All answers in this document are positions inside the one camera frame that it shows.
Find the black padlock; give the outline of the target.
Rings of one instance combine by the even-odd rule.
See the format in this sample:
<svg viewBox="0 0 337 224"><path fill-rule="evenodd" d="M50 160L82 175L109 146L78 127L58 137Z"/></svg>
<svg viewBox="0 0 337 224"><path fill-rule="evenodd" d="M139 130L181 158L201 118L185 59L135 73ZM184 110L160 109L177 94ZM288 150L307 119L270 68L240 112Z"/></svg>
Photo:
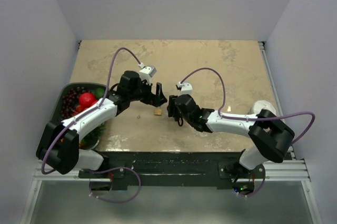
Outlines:
<svg viewBox="0 0 337 224"><path fill-rule="evenodd" d="M174 120L177 122L179 127L182 127L184 124L184 120L181 115L177 115L174 117Z"/></svg>

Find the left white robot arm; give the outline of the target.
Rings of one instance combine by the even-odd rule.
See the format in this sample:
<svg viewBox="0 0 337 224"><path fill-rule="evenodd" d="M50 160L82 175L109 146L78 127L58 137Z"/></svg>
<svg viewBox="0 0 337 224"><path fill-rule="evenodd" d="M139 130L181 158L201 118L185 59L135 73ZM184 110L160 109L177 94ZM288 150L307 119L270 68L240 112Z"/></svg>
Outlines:
<svg viewBox="0 0 337 224"><path fill-rule="evenodd" d="M78 115L64 121L51 120L45 126L36 157L42 165L64 175L73 169L90 170L97 178L105 177L109 165L102 154L79 148L80 141L95 128L115 118L129 108L133 101L160 107L167 102L162 84L156 84L152 93L151 76L125 71L116 88L111 88L105 98Z"/></svg>

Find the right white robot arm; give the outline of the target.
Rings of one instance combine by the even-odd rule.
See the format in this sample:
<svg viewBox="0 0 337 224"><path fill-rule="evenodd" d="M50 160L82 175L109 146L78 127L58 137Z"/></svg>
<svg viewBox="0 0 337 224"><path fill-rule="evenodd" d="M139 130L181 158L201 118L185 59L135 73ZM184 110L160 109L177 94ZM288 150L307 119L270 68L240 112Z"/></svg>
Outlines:
<svg viewBox="0 0 337 224"><path fill-rule="evenodd" d="M254 146L244 150L234 166L240 178L247 178L266 161L282 163L294 138L294 131L266 109L231 119L228 114L199 107L191 95L171 95L168 100L168 116L180 126L187 122L199 132L230 133L253 141Z"/></svg>

